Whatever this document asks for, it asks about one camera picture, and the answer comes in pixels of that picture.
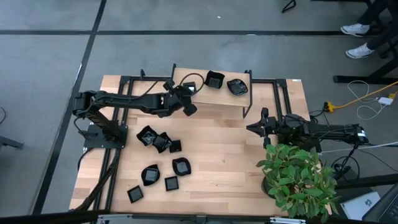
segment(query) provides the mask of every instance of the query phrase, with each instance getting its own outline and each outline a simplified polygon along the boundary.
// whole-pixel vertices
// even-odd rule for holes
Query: white cable
[[[350,82],[349,84],[347,84],[347,88],[348,88],[348,89],[350,90],[350,92],[352,92],[352,94],[359,100],[359,102],[361,102],[361,103],[371,103],[371,102],[373,102],[373,101],[378,102],[378,100],[375,99],[375,98],[367,98],[367,99],[362,99],[362,100],[360,100],[359,97],[355,94],[355,92],[349,87],[349,85],[352,84],[352,83],[354,83],[354,82],[361,82],[361,83],[366,84],[366,85],[368,86],[368,90],[366,91],[365,96],[366,96],[367,94],[369,94],[370,86],[369,86],[369,84],[367,84],[366,82],[364,82],[364,81],[362,81],[362,80],[354,80],[354,81]],[[380,102],[378,102],[378,103],[379,103],[379,105],[380,105],[380,110],[379,110],[379,111],[376,111],[375,109],[373,109],[372,107],[367,106],[367,105],[359,106],[359,107],[356,109],[356,115],[357,115],[357,117],[359,117],[360,119],[365,120],[365,121],[369,121],[370,119],[375,118],[375,117],[376,117],[377,115],[379,115],[379,113],[387,106],[387,105],[384,105],[384,106],[383,106]],[[362,118],[362,117],[359,115],[359,109],[360,109],[360,108],[364,108],[364,107],[373,110],[373,111],[375,112],[375,115],[372,116],[372,117],[370,117],[370,118]]]
[[[377,145],[377,146],[365,146],[365,147],[359,147],[358,149],[372,149],[375,147],[383,147],[383,146],[391,146],[391,145],[395,145],[398,144],[398,141],[396,142],[390,142],[390,143],[385,143],[385,144],[381,144],[381,145]],[[353,148],[349,148],[349,149],[336,149],[336,150],[331,150],[331,151],[323,151],[323,153],[329,153],[329,152],[339,152],[339,151],[348,151],[348,150],[353,150]]]

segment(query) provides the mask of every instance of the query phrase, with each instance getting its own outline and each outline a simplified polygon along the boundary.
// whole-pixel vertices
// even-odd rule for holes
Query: black pants
[[[384,11],[387,6],[392,9],[393,20],[389,24],[385,31],[368,42],[367,46],[371,50],[375,50],[380,45],[386,43],[389,39],[398,35],[398,0],[375,0],[368,10],[359,18],[358,23],[362,25],[370,25],[374,22],[382,11]]]

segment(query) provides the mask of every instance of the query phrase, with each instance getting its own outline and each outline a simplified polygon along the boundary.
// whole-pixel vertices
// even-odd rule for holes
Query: potted plant
[[[329,218],[327,205],[336,210],[336,180],[330,176],[331,167],[321,167],[318,154],[297,146],[278,144],[266,146],[266,159],[257,163],[266,175],[263,191],[276,199],[275,204],[287,211],[289,217],[305,215],[312,218],[322,214],[322,223]]]

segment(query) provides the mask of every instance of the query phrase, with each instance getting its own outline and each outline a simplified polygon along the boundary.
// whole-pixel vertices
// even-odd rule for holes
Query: gray floor
[[[1,1],[0,29],[91,30],[99,4],[98,0]],[[280,0],[108,0],[99,29],[338,30],[341,25],[355,22],[366,8],[361,3],[304,0],[298,1],[296,9],[281,14],[283,5]],[[0,106],[8,115],[0,126],[0,135],[25,143],[22,151],[8,147],[0,151],[2,217],[28,212],[87,40],[86,35],[0,35]],[[105,74],[138,75],[139,69],[143,68],[148,75],[170,75],[173,63],[181,67],[232,72],[251,69],[256,78],[302,79],[308,108],[319,110],[324,101],[340,105],[354,99],[346,85],[332,82],[333,75],[365,76],[387,62],[377,54],[362,60],[344,56],[345,50],[365,42],[366,39],[342,36],[97,36],[80,90],[97,90]],[[374,85],[371,90],[380,87]],[[358,94],[366,91],[364,85],[354,85],[353,88]],[[378,96],[397,90],[398,87],[393,87]],[[358,106],[328,114],[329,122],[359,123],[373,144],[398,139],[395,129],[397,103],[370,121],[357,117]],[[363,109],[360,115],[373,114]],[[68,209],[82,144],[83,138],[73,125],[69,125],[45,203],[45,213]],[[341,148],[347,148],[347,145],[323,143],[324,151]],[[398,156],[394,148],[369,152],[392,166]],[[324,153],[322,159],[331,162],[345,154]],[[361,165],[362,177],[393,173],[367,154],[356,152],[354,157]],[[377,166],[368,167],[370,160]],[[388,188],[376,187],[375,190],[384,194]]]

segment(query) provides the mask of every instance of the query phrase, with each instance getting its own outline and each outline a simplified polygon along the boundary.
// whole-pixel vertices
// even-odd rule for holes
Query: white sneaker
[[[347,50],[346,56],[353,59],[364,58],[373,53],[374,50],[368,48],[366,44],[363,44],[355,49]]]
[[[371,27],[370,25],[353,24],[349,26],[342,26],[340,27],[340,30],[348,35],[362,37],[369,31],[370,27]]]

